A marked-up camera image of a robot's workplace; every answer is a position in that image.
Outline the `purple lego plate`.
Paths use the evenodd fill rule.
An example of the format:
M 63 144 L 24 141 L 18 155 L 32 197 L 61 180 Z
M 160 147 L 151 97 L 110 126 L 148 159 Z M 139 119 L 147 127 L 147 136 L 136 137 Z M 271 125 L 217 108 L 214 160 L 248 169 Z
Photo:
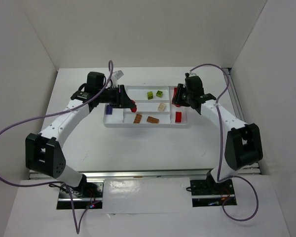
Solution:
M 106 115 L 112 115 L 113 107 L 111 105 L 106 105 Z

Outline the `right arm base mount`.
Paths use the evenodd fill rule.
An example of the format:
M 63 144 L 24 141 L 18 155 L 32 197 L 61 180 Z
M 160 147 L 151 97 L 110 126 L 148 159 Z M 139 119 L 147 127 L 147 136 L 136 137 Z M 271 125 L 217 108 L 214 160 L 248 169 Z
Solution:
M 186 191 L 191 193 L 193 207 L 222 206 L 225 201 L 225 205 L 237 205 L 231 180 L 213 186 L 206 180 L 190 180 Z

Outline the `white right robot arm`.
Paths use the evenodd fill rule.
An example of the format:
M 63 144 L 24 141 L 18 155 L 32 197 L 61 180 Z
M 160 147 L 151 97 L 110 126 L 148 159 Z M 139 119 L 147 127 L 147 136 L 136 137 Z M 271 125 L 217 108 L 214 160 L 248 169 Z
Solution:
M 220 131 L 219 164 L 208 172 L 211 185 L 235 176 L 238 170 L 263 158 L 259 127 L 236 118 L 210 93 L 205 93 L 199 76 L 186 73 L 172 99 L 176 105 L 190 107 L 210 120 Z

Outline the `cream lego plate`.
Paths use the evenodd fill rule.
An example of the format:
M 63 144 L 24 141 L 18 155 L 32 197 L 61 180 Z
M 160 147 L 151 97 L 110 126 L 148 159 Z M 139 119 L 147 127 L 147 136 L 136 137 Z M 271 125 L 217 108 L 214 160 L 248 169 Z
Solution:
M 166 104 L 160 103 L 159 106 L 158 106 L 158 108 L 157 108 L 157 110 L 159 112 L 163 112 L 165 110 L 165 108 L 166 108 Z

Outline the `red stepped lego brick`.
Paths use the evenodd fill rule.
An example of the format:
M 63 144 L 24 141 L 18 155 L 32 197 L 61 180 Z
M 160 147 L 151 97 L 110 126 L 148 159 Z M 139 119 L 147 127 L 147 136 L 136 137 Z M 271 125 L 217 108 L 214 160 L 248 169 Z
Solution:
M 173 98 L 172 98 L 172 105 L 174 105 L 175 107 L 181 107 L 180 105 L 177 105 L 174 103 L 173 99 L 176 97 L 176 94 L 177 94 L 177 90 L 178 88 L 177 87 L 174 87 L 174 93 L 173 93 Z

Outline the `red square lego brick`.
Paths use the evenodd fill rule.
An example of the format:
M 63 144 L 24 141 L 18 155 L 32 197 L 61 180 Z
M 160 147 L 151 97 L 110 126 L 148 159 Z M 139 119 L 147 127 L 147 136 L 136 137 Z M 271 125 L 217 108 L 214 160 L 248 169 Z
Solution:
M 175 113 L 175 123 L 181 123 L 183 118 L 182 112 Z

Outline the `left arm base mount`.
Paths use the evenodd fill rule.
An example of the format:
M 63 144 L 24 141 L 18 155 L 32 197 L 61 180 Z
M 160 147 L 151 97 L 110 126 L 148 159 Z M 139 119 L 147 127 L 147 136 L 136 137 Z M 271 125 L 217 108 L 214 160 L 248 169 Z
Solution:
M 93 183 L 96 185 L 96 191 L 87 191 L 85 194 L 80 194 L 70 188 L 73 197 L 74 208 L 78 210 L 85 209 L 89 206 L 90 209 L 102 209 L 103 208 L 103 191 L 104 181 L 97 181 Z M 71 209 L 70 195 L 65 188 L 65 185 L 49 184 L 49 187 L 57 189 L 57 210 L 69 210 Z

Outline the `lime green lego brick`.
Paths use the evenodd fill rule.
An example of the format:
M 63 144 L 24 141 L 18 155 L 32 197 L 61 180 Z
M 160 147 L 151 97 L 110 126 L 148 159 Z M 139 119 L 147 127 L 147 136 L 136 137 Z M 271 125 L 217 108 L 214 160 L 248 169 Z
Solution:
M 147 99 L 148 100 L 153 99 L 153 92 L 152 91 L 147 92 Z
M 158 97 L 158 98 L 162 98 L 162 96 L 163 96 L 163 91 L 158 90 L 158 91 L 156 92 L 156 97 Z

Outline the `orange lego plate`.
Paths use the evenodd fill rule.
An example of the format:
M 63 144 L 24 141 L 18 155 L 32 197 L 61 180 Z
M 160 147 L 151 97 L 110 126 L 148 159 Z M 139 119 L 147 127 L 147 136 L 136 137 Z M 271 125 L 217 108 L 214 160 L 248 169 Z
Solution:
M 147 122 L 148 123 L 152 123 L 152 124 L 158 124 L 159 123 L 159 119 L 154 118 L 154 117 L 151 117 L 151 116 L 148 116 L 147 117 Z
M 136 114 L 133 123 L 134 124 L 139 124 L 142 120 L 142 115 L 141 114 Z

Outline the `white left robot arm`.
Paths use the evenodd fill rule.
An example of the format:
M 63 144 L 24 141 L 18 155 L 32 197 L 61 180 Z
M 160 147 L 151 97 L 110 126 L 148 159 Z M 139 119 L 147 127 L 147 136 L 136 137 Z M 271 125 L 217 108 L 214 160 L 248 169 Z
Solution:
M 62 147 L 76 126 L 100 103 L 113 109 L 137 110 L 124 85 L 118 80 L 121 70 L 111 73 L 110 79 L 99 72 L 89 72 L 87 82 L 82 84 L 70 98 L 63 113 L 39 134 L 29 134 L 25 140 L 26 168 L 47 175 L 68 185 L 79 195 L 96 193 L 98 188 L 87 177 L 69 167 Z

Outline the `red rounded lego brick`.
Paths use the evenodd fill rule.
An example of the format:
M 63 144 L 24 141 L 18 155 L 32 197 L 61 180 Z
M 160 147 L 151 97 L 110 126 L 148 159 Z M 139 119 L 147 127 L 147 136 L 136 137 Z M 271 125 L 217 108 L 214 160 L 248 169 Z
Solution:
M 132 100 L 132 104 L 133 104 L 133 106 L 130 108 L 130 111 L 132 113 L 135 113 L 137 111 L 137 105 L 134 100 Z

